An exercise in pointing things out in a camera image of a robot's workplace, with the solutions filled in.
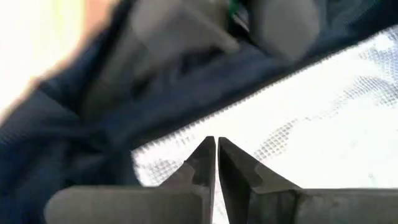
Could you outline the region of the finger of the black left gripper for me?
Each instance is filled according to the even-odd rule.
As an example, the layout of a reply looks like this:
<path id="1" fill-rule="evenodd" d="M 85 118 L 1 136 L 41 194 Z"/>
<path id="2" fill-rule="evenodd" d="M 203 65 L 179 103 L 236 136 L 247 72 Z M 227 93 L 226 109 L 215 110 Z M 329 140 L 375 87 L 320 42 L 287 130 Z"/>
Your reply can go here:
<path id="1" fill-rule="evenodd" d="M 227 1 L 136 1 L 88 86 L 83 117 L 95 118 L 116 106 L 134 81 L 184 53 L 211 47 L 234 52 L 238 43 L 227 27 Z"/>
<path id="2" fill-rule="evenodd" d="M 302 58 L 320 33 L 314 0 L 251 0 L 249 36 L 262 50 L 288 61 Z"/>

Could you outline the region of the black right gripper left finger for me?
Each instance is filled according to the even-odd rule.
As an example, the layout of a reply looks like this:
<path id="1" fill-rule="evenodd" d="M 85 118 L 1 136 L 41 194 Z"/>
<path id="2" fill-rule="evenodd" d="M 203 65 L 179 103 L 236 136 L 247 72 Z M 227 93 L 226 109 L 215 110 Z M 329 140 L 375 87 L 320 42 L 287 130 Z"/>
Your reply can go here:
<path id="1" fill-rule="evenodd" d="M 58 191 L 45 206 L 47 223 L 211 223 L 216 144 L 206 137 L 158 187 L 91 185 Z"/>

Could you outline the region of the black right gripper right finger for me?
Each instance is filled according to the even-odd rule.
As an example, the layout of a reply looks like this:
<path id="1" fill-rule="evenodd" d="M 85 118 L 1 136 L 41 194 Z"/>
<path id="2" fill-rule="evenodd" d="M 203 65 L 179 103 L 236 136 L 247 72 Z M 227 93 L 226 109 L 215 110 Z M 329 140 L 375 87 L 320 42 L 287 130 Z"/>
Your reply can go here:
<path id="1" fill-rule="evenodd" d="M 397 223 L 396 189 L 303 189 L 225 137 L 218 155 L 230 223 Z"/>

